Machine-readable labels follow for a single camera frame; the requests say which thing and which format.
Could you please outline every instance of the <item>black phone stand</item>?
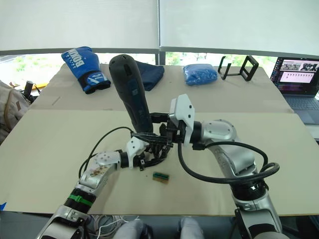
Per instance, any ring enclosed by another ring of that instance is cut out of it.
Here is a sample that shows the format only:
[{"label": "black phone stand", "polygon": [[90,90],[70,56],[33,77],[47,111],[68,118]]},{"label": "black phone stand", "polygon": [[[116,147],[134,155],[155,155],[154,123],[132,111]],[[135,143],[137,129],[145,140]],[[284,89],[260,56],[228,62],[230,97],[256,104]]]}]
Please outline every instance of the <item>black phone stand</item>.
[{"label": "black phone stand", "polygon": [[[221,65],[223,64],[223,61],[224,61],[224,58],[225,58],[225,57],[226,57],[226,56],[223,56],[223,57],[221,58],[220,63],[219,63],[219,67],[218,67],[218,73],[220,74],[220,77],[221,77],[223,80],[225,80],[227,76],[239,76],[239,75],[241,75],[241,76],[244,78],[245,81],[250,81],[250,80],[253,78],[253,75],[255,74],[255,71],[257,70],[257,68],[258,68],[258,66],[259,66],[258,62],[255,60],[254,57],[252,57],[252,56],[246,56],[246,58],[245,58],[245,60],[244,60],[244,63],[243,63],[243,65],[242,65],[241,68],[240,68],[239,73],[229,74],[228,71],[229,71],[229,68],[230,68],[230,66],[231,66],[231,63],[228,63],[227,68],[226,68],[226,71],[225,71],[225,73],[223,74],[223,73],[220,72],[220,69],[221,69]],[[245,68],[245,66],[246,66],[246,64],[247,64],[247,61],[249,61],[249,62],[253,65],[253,67],[252,67],[252,69],[251,69],[250,72],[248,72],[248,71],[246,70],[246,68]]]}]

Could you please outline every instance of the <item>beige backpack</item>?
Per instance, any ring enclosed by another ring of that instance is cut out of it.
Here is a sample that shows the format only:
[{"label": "beige backpack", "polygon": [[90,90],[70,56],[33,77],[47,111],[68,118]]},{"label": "beige backpack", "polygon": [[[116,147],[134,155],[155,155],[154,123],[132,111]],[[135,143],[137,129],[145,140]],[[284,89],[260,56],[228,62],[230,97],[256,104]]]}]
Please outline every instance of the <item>beige backpack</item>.
[{"label": "beige backpack", "polygon": [[0,144],[27,112],[29,105],[21,92],[0,81]]}]

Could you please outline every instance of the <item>laptop keyboard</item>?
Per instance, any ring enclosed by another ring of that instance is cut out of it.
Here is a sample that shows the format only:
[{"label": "laptop keyboard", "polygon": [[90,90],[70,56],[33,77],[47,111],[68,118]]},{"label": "laptop keyboard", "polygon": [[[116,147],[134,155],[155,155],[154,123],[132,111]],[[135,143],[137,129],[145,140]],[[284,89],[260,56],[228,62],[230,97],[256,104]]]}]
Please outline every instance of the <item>laptop keyboard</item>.
[{"label": "laptop keyboard", "polygon": [[319,110],[319,102],[315,98],[285,97],[285,99],[294,110]]}]

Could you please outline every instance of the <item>laptop screen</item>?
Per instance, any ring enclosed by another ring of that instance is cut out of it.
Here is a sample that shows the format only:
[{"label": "laptop screen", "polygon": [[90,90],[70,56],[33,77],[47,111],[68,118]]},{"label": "laptop screen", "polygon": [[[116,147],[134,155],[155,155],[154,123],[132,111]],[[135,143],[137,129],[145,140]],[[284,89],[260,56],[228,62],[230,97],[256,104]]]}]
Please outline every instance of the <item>laptop screen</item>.
[{"label": "laptop screen", "polygon": [[316,95],[319,59],[279,57],[270,77],[283,94]]}]

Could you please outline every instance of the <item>gray floor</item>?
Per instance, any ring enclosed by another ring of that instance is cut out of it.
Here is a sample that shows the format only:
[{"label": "gray floor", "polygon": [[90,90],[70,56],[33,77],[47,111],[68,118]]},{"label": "gray floor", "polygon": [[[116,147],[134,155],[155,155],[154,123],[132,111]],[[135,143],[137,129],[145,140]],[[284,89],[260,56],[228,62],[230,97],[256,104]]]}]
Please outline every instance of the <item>gray floor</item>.
[{"label": "gray floor", "polygon": [[[143,222],[154,230],[155,239],[174,239],[180,217],[141,216]],[[231,227],[230,217],[194,217],[204,231],[206,239],[226,239]],[[294,217],[281,218],[283,224],[296,227]],[[1,239],[34,239],[42,229],[48,218],[28,214],[1,212],[0,238]],[[285,233],[291,239],[296,237]],[[239,239],[236,229],[232,239]]]}]

